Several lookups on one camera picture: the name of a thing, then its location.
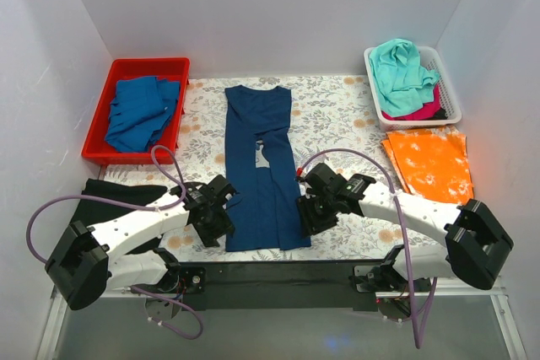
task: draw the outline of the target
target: white basket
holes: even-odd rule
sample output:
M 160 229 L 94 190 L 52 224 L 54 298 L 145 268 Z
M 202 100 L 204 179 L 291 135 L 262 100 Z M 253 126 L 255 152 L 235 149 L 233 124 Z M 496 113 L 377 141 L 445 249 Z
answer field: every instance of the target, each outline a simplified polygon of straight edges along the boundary
M 446 120 L 394 121 L 387 120 L 383 117 L 381 105 L 379 104 L 379 98 L 377 97 L 377 91 L 375 89 L 375 79 L 373 78 L 373 72 L 371 71 L 370 65 L 370 53 L 374 49 L 374 47 L 371 47 L 364 51 L 364 60 L 365 67 L 368 71 L 368 78 L 370 79 L 371 93 L 373 94 L 375 108 L 377 109 L 377 116 L 379 117 L 379 127 L 382 131 L 389 132 L 416 127 L 445 126 L 447 124 L 456 124 L 462 118 L 462 111 L 457 103 L 456 92 L 450 83 L 448 73 L 446 73 L 445 67 L 442 65 L 439 53 L 430 46 L 418 47 L 418 52 L 420 53 L 420 65 L 429 70 L 434 69 L 439 73 L 440 106 L 446 110 L 446 116 L 448 118 Z

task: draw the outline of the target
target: orange cloth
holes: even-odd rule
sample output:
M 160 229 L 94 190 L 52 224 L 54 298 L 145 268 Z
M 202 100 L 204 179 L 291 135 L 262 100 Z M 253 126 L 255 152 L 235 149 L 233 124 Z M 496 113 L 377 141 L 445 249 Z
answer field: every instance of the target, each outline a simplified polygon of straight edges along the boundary
M 454 126 L 388 132 L 382 142 L 406 192 L 465 204 L 474 197 L 466 138 Z

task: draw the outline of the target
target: patterned table surface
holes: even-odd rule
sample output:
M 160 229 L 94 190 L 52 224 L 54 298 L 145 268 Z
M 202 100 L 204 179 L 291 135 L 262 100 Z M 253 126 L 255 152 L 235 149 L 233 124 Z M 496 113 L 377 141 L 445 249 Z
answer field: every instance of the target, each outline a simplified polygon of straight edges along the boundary
M 176 158 L 186 181 L 210 181 L 225 175 L 224 135 L 227 100 L 224 89 L 243 84 L 252 89 L 282 86 L 292 90 L 293 106 L 289 140 L 299 167 L 314 153 L 327 148 L 352 148 L 364 152 L 392 173 L 399 185 L 381 140 L 385 134 L 377 117 L 366 77 L 231 78 L 192 80 L 178 139 Z M 383 180 L 382 174 L 352 154 L 332 153 L 325 158 L 338 173 L 354 173 Z M 159 184 L 173 186 L 154 166 L 112 165 L 105 180 L 123 185 Z M 434 244 L 422 234 L 409 233 L 411 246 Z M 225 252 L 224 237 L 219 248 L 205 248 L 193 226 L 170 231 L 161 245 L 179 261 L 283 261 L 382 258 L 395 244 L 402 243 L 397 225 L 386 221 L 340 215 L 339 225 L 311 239 L 310 248 Z

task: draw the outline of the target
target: clothing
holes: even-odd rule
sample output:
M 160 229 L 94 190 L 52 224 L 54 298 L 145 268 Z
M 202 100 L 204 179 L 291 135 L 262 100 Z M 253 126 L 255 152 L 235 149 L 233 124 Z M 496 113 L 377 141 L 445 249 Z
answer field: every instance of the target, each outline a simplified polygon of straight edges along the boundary
M 226 89 L 225 95 L 229 103 L 226 175 L 239 192 L 228 204 L 235 233 L 227 235 L 225 249 L 232 252 L 311 246 L 310 239 L 302 237 L 296 206 L 300 188 L 287 136 L 290 90 L 235 86 Z
M 403 189 L 427 199 L 465 204 L 474 198 L 466 137 L 454 126 L 388 132 L 382 142 Z
M 434 101 L 433 88 L 440 75 L 420 66 L 416 46 L 407 40 L 390 40 L 370 53 L 370 67 L 381 110 L 390 117 L 411 114 Z
M 97 196 L 110 198 L 111 200 L 146 206 L 152 201 L 156 201 L 167 192 L 164 185 L 118 185 L 109 181 L 88 179 L 86 187 L 81 194 L 86 196 Z M 122 217 L 133 210 L 124 207 L 112 206 L 104 202 L 81 200 L 75 213 L 71 218 L 71 223 L 81 221 L 88 227 L 95 223 L 105 223 L 107 221 Z M 136 255 L 147 250 L 157 248 L 160 239 L 154 238 L 133 249 L 130 254 Z
M 119 80 L 105 140 L 118 152 L 147 152 L 175 113 L 180 82 L 146 76 Z
M 433 89 L 433 101 L 431 103 L 424 103 L 424 106 L 420 110 L 401 117 L 390 117 L 387 113 L 382 111 L 382 116 L 387 120 L 396 121 L 445 120 L 446 111 L 440 107 L 439 84 L 436 84 Z

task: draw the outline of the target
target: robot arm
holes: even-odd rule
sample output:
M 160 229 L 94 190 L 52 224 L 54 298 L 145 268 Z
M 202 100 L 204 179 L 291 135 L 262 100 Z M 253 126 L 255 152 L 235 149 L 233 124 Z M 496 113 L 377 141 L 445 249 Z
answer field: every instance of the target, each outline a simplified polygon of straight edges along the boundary
M 223 205 L 236 193 L 221 175 L 208 185 L 186 184 L 186 199 L 166 211 L 134 211 L 86 227 L 71 223 L 53 250 L 45 269 L 73 310 L 93 303 L 105 290 L 136 284 L 168 292 L 181 278 L 181 266 L 167 250 L 157 248 L 129 255 L 134 248 L 165 232 L 192 224 L 205 246 L 235 228 Z M 162 207 L 178 200 L 179 188 L 150 203 Z
M 394 195 L 365 175 L 345 180 L 327 165 L 318 164 L 300 181 L 309 188 L 297 200 L 305 234 L 318 234 L 338 223 L 337 214 L 355 213 L 398 223 Z M 430 201 L 402 193 L 399 201 L 408 228 L 429 236 L 438 245 L 411 249 L 413 276 L 459 277 L 489 290 L 514 243 L 492 212 L 480 201 L 464 206 Z M 372 289 L 395 289 L 407 281 L 403 245 L 394 247 L 365 278 Z

